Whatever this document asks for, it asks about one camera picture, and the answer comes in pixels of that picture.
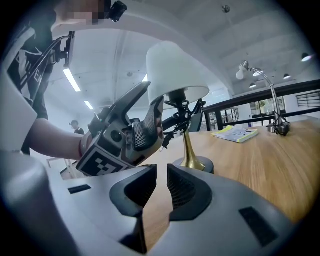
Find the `round black lamp base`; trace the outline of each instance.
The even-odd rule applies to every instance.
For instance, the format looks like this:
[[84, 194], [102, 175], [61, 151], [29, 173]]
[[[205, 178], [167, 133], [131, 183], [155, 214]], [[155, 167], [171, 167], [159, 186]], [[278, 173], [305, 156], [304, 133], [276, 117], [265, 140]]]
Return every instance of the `round black lamp base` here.
[[[203, 157], [203, 156], [197, 156], [196, 158], [201, 163], [203, 163], [205, 166], [205, 168], [202, 170], [202, 172], [214, 174], [215, 166], [214, 166], [214, 163], [210, 159]], [[180, 158], [180, 159], [174, 161], [173, 164], [179, 166], [179, 165], [181, 165], [183, 160], [184, 160], [183, 158]]]

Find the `book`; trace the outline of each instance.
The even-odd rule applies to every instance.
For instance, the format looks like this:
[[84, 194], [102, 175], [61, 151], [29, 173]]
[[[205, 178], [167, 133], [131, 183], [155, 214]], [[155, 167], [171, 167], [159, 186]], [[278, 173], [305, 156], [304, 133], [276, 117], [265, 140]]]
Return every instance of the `book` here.
[[236, 143], [243, 143], [252, 137], [258, 135], [257, 129], [245, 129], [245, 128], [236, 128], [228, 125], [223, 130], [214, 132], [211, 134], [214, 137], [224, 139], [227, 141], [232, 141]]

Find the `desk lamp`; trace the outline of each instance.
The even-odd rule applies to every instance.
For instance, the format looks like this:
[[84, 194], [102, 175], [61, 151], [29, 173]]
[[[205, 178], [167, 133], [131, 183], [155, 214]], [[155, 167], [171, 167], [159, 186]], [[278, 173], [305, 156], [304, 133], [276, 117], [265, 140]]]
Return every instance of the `desk lamp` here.
[[189, 104], [197, 102], [195, 109], [201, 105], [202, 98], [209, 93], [208, 85], [203, 81], [193, 59], [177, 44], [163, 41], [153, 46], [147, 53], [146, 66], [149, 103], [164, 96], [164, 110], [177, 108], [177, 125], [174, 131], [183, 135], [184, 158], [173, 164], [213, 173], [211, 160], [196, 156], [192, 148], [188, 128], [195, 111], [189, 110]]
[[254, 74], [262, 75], [264, 80], [267, 82], [271, 89], [274, 107], [274, 122], [266, 126], [268, 132], [286, 136], [290, 129], [290, 123], [287, 122], [287, 120], [281, 116], [279, 101], [275, 91], [275, 85], [270, 81], [270, 79], [266, 76], [263, 70], [261, 70], [260, 68], [249, 67], [249, 62], [246, 60], [240, 64], [239, 71], [235, 75], [236, 78], [239, 80], [244, 79], [244, 72], [247, 71], [251, 71]]

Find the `white ceiling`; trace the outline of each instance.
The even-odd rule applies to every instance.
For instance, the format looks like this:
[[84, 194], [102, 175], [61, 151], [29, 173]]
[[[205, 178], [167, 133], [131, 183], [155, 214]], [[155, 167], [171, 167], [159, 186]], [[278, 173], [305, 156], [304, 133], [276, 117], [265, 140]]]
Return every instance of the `white ceiling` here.
[[[55, 66], [48, 94], [76, 113], [110, 105], [146, 75], [146, 54], [161, 40], [174, 41], [193, 56], [211, 95], [227, 88], [232, 95], [251, 91], [249, 84], [261, 77], [236, 79], [238, 66], [248, 60], [275, 84], [284, 73], [292, 82], [312, 61], [301, 62], [303, 52], [314, 54], [288, 15], [271, 0], [123, 0], [128, 11], [118, 23], [64, 25], [57, 36], [76, 30], [71, 71], [81, 88], [76, 93]], [[222, 5], [230, 6], [223, 13]], [[257, 89], [264, 88], [263, 82]], [[136, 108], [148, 106], [148, 95]]]

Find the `white arch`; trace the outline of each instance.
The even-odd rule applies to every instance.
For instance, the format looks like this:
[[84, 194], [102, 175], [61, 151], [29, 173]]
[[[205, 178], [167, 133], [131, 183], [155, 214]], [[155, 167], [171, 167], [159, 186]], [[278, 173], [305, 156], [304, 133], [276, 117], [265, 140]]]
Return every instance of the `white arch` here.
[[221, 65], [214, 49], [209, 47], [200, 34], [162, 8], [131, 0], [123, 2], [128, 6], [128, 10], [117, 23], [106, 20], [97, 25], [83, 23], [62, 25], [53, 31], [53, 36], [65, 35], [71, 30], [118, 29], [145, 34], [163, 41], [172, 41], [207, 67], [234, 95], [232, 82], [226, 69]]

